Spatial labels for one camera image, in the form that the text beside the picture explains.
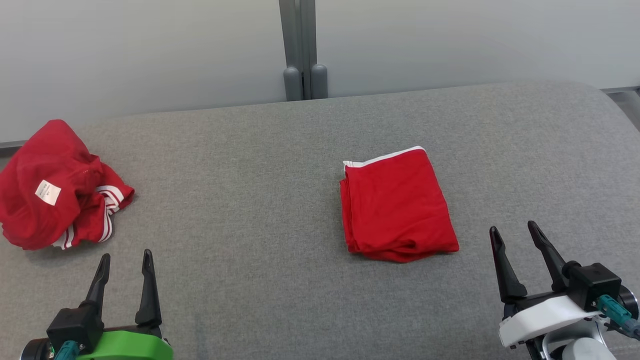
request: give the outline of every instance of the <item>red cloth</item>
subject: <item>red cloth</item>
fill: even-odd
[[[340,194],[349,252],[408,263],[460,249],[422,147],[344,165]]]
[[[67,123],[51,120],[0,173],[3,235],[24,250],[101,242],[113,232],[109,216],[133,194]]]

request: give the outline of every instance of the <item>folded fabric edge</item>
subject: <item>folded fabric edge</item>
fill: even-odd
[[[425,153],[427,152],[427,150],[424,150],[424,148],[422,146],[414,146],[414,147],[410,147],[409,149],[392,152],[391,154],[387,154],[387,155],[383,155],[383,156],[378,156],[377,158],[374,158],[374,159],[371,159],[371,160],[367,160],[367,161],[365,161],[363,163],[359,163],[359,162],[356,162],[356,161],[345,160],[345,161],[342,162],[342,164],[344,164],[343,168],[346,168],[346,167],[365,167],[365,166],[373,164],[375,162],[378,162],[378,161],[381,161],[381,160],[385,160],[385,159],[389,159],[389,158],[393,158],[394,156],[398,156],[400,154],[404,154],[406,152],[414,151],[414,150],[422,150]]]

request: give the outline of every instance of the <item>white plastic part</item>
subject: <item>white plastic part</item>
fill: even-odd
[[[562,351],[563,360],[616,360],[606,345],[591,338],[574,340]]]
[[[500,340],[502,346],[510,347],[599,314],[585,312],[566,295],[554,297],[504,319],[500,323]]]

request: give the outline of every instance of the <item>white clothing tag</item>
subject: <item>white clothing tag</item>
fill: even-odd
[[[46,202],[47,204],[55,206],[56,201],[58,200],[58,195],[60,195],[60,190],[60,188],[53,185],[52,183],[43,180],[36,189],[36,196],[41,198],[42,201]]]

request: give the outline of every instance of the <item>teal connector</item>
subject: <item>teal connector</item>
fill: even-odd
[[[632,318],[631,313],[619,302],[608,295],[602,295],[598,298],[597,308],[612,322],[618,324],[627,336],[640,340],[640,323]]]
[[[65,341],[54,360],[76,360],[79,354],[80,348],[75,341]]]

